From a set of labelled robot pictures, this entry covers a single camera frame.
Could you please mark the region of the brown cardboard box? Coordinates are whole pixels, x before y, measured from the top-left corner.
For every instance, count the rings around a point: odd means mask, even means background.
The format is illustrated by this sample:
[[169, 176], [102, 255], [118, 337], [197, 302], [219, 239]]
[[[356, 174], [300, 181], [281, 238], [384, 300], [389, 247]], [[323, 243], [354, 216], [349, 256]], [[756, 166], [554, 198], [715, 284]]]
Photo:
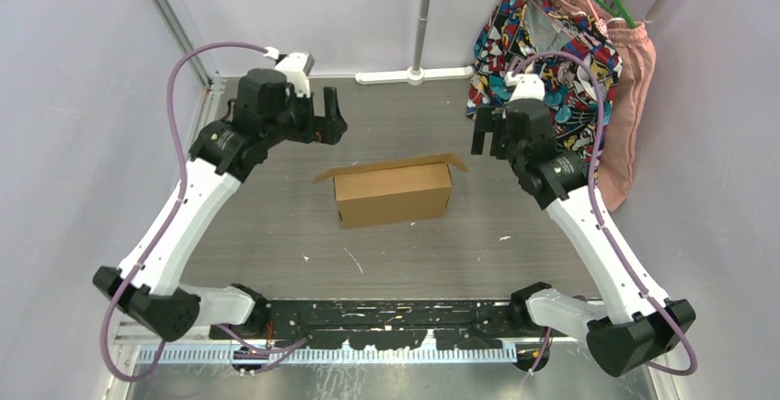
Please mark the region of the brown cardboard box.
[[444, 216], [453, 192], [453, 167], [468, 171], [457, 154], [443, 153], [334, 167], [312, 182], [332, 181], [346, 229], [415, 223]]

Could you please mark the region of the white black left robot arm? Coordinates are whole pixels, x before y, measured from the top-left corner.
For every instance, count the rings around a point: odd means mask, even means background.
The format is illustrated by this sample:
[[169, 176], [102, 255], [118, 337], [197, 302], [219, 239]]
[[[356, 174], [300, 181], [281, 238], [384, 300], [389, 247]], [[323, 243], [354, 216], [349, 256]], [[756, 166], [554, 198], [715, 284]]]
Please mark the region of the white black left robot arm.
[[216, 338], [236, 334], [262, 337], [268, 328], [267, 300], [242, 284], [224, 288], [184, 285], [184, 268], [213, 218], [262, 164], [272, 147], [285, 141], [337, 144], [348, 129], [338, 93], [325, 87], [325, 113], [315, 114], [308, 52], [276, 57], [271, 69], [252, 69], [230, 100], [232, 114], [205, 125], [185, 159], [185, 179], [139, 245], [115, 268], [101, 267], [93, 278], [119, 309], [163, 339], [173, 342], [194, 326]]

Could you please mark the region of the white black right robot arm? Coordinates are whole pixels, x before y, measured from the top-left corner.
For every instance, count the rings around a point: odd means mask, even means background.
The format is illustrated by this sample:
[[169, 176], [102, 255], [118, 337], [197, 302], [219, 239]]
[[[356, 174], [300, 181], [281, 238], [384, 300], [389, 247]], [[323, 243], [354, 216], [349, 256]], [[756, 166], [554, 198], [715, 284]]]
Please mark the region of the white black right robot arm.
[[556, 146], [545, 87], [536, 74], [505, 78], [510, 100], [480, 107], [472, 154], [487, 134], [490, 154], [509, 162], [522, 190], [559, 226], [590, 273], [602, 304], [566, 296], [544, 282], [514, 292], [513, 329], [530, 337], [550, 328], [584, 344], [598, 366], [622, 376], [671, 351], [696, 318], [684, 300], [673, 301], [648, 274], [611, 219], [601, 192], [588, 183], [582, 159]]

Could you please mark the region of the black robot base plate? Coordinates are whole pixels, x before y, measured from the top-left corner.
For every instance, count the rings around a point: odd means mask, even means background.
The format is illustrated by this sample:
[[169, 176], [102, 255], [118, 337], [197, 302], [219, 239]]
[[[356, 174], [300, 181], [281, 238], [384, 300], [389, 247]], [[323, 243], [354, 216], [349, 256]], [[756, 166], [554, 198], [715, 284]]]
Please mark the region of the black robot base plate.
[[554, 338], [502, 300], [273, 300], [241, 326], [211, 326], [242, 361], [264, 348], [280, 363], [507, 361], [541, 370]]

